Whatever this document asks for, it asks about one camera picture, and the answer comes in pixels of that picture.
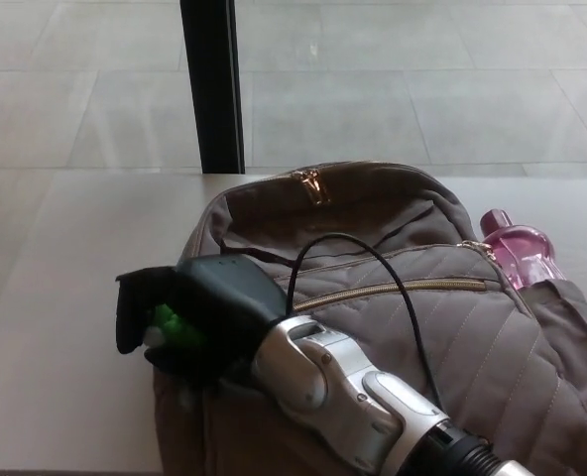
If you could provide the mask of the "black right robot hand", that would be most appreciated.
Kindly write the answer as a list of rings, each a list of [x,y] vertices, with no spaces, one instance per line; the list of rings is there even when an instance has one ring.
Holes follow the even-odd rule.
[[[283,289],[242,255],[191,258],[116,281],[118,351],[126,355],[144,346],[158,371],[192,389],[250,363],[288,311]]]

